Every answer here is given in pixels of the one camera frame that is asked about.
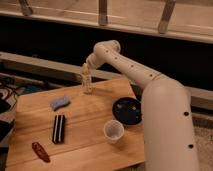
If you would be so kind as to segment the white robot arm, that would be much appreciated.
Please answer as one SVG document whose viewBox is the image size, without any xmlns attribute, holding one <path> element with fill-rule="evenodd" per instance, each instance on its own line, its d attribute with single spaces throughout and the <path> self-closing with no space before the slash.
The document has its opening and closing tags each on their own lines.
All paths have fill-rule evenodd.
<svg viewBox="0 0 213 171">
<path fill-rule="evenodd" d="M 94 45 L 91 69 L 108 63 L 142 90 L 146 171 L 200 171 L 191 96 L 177 80 L 120 54 L 116 40 Z"/>
</svg>

